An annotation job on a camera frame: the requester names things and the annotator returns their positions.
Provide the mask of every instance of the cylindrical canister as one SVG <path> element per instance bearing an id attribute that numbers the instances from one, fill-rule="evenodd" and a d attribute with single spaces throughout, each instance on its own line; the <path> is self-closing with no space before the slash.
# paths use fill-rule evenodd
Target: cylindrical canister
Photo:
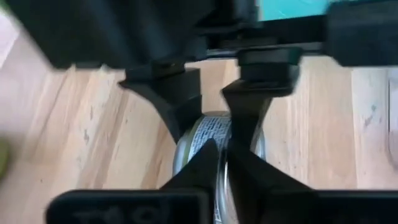
<path id="1" fill-rule="evenodd" d="M 225 152 L 223 149 L 226 149 L 230 136 L 231 118 L 228 112 L 206 113 L 181 137 L 174 155 L 173 175 L 180 172 L 208 139 L 213 138 L 216 141 L 220 161 L 215 192 L 215 224 L 230 224 L 236 219 L 229 189 L 226 153 L 221 153 Z M 266 142 L 262 130 L 254 153 L 265 160 Z"/>

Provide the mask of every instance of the wooden plank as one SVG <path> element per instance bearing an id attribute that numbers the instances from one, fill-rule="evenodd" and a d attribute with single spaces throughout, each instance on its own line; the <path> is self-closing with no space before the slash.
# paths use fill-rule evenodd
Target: wooden plank
<path id="1" fill-rule="evenodd" d="M 319 189 L 356 187 L 353 102 L 349 68 L 330 58 L 311 58 L 308 183 Z"/>
<path id="2" fill-rule="evenodd" d="M 389 70 L 389 150 L 398 169 L 398 68 Z"/>
<path id="3" fill-rule="evenodd" d="M 398 175 L 388 149 L 387 70 L 355 69 L 352 79 L 358 188 L 396 189 Z"/>

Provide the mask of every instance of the black mount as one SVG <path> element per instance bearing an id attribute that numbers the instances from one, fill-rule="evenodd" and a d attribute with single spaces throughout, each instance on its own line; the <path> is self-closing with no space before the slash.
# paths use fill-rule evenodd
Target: black mount
<path id="1" fill-rule="evenodd" d="M 294 92 L 303 55 L 398 64 L 398 1 L 336 2 L 322 16 L 264 22 L 252 0 L 6 1 L 55 68 L 126 70 L 120 85 L 154 105 L 175 142 L 202 115 L 200 71 L 185 63 L 237 58 L 240 78 L 222 94 L 240 224 L 398 222 L 398 192 L 313 190 L 250 150 L 272 99 Z M 63 194 L 47 223 L 212 223 L 219 156 L 209 140 L 160 190 Z"/>

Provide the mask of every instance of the black plastic bracket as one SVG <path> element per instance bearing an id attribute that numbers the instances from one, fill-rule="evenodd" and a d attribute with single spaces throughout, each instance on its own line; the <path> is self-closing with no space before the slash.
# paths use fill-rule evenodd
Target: black plastic bracket
<path id="1" fill-rule="evenodd" d="M 241 79 L 223 89 L 232 120 L 228 144 L 229 182 L 240 224 L 261 223 L 269 192 L 309 188 L 252 153 L 274 97 L 293 92 L 299 77 L 300 49 L 238 53 Z"/>
<path id="2" fill-rule="evenodd" d="M 74 190 L 49 205 L 48 224 L 209 224 L 213 203 L 201 189 Z"/>
<path id="3" fill-rule="evenodd" d="M 175 142 L 202 115 L 198 68 L 185 69 L 183 63 L 146 66 L 126 71 L 120 85 L 154 105 Z"/>
<path id="4" fill-rule="evenodd" d="M 326 53 L 342 66 L 398 62 L 398 1 L 342 1 L 327 12 Z"/>
<path id="5" fill-rule="evenodd" d="M 198 187 L 215 191 L 220 154 L 214 139 L 209 139 L 183 169 L 169 180 L 161 189 L 179 187 Z"/>
<path id="6" fill-rule="evenodd" d="M 261 223 L 396 223 L 397 192 L 273 190 Z"/>

